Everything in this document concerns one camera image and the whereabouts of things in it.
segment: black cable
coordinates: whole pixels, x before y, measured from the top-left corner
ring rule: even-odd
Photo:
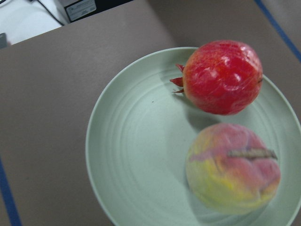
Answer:
[[[42,7],[44,7],[46,10],[47,10],[47,12],[52,16],[52,18],[54,18],[55,19],[55,21],[57,21],[61,26],[64,26],[64,24],[61,22],[61,21],[59,21],[47,8],[46,8],[46,6],[44,6],[44,4],[42,3],[42,2],[40,2],[40,0],[37,0],[38,1],[38,3],[39,4],[41,4],[42,5]]]

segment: plate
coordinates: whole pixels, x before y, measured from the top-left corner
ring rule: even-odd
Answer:
[[[103,90],[89,121],[86,161],[96,197],[115,226],[285,226],[301,204],[301,129],[284,95],[264,76],[261,92],[233,116],[194,107],[169,79],[181,76],[196,48],[149,54],[123,69]],[[222,215],[191,193],[185,156],[205,127],[244,125],[278,156],[275,198],[252,213]]]

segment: blue stripe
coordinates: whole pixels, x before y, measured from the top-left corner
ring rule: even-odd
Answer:
[[[12,226],[21,226],[21,221],[16,209],[13,195],[10,191],[8,180],[0,158],[0,190],[4,200],[4,204],[8,213],[8,217]]]
[[[283,41],[287,44],[287,46],[291,49],[291,51],[295,54],[295,56],[298,58],[298,60],[301,63],[301,53],[300,53],[300,51],[293,44],[293,42],[289,39],[289,37],[286,35],[286,33],[282,30],[282,28],[279,26],[277,21],[273,18],[272,14],[264,6],[263,2],[261,0],[254,0],[254,1],[256,2],[258,7],[262,10],[262,12],[265,14],[265,16],[270,21],[270,23],[273,25],[273,27],[278,32],[278,34],[283,39]]]

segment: sticker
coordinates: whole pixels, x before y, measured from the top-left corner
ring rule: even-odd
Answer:
[[[66,12],[71,21],[87,15],[95,10],[96,5],[94,0],[83,0],[66,8]]]

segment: brown table surface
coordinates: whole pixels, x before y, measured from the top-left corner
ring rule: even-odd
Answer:
[[[248,43],[300,119],[300,8],[297,0],[134,0],[1,49],[0,156],[22,225],[111,225],[87,175],[87,124],[108,82],[149,53]],[[0,197],[0,225],[10,225]]]

